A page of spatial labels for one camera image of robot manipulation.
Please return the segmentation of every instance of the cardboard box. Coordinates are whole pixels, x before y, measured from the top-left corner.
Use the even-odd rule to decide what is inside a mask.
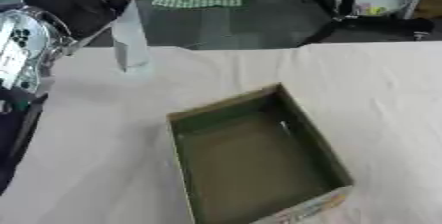
[[[442,0],[420,0],[414,11],[415,18],[439,18],[442,17]]]
[[[352,178],[282,85],[169,115],[196,224],[292,223]]]

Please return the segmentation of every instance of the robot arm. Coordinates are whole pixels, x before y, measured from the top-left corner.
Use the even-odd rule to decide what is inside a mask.
[[[57,59],[74,54],[130,0],[23,0],[0,13],[0,195],[33,137]]]

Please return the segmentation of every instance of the white tablecloth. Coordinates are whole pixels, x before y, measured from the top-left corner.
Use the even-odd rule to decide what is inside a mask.
[[[155,48],[151,59],[146,78],[121,73],[111,49],[59,62],[0,223],[191,223],[165,115],[275,82],[356,179],[344,205],[305,223],[441,223],[442,43]]]

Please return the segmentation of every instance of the chair leg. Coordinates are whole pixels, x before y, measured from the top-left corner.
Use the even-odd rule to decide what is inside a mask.
[[[356,30],[372,30],[387,33],[404,33],[413,35],[418,33],[431,33],[434,23],[426,19],[394,19],[386,17],[360,16],[355,19],[345,19],[343,26]]]
[[[324,24],[314,34],[304,39],[297,47],[314,43],[321,43],[324,39],[331,36],[337,29],[339,29],[341,25],[341,22],[332,20],[331,22]]]

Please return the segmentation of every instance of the black chair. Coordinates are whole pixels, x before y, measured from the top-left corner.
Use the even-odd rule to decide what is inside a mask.
[[[377,31],[384,33],[400,34],[414,37],[419,41],[429,35],[434,24],[427,19],[399,19],[394,15],[390,16],[358,16],[353,14],[355,0],[342,0],[337,6],[335,0],[313,0],[331,20],[322,25],[314,34],[302,41],[299,46],[321,43],[339,29],[352,29],[363,31]]]

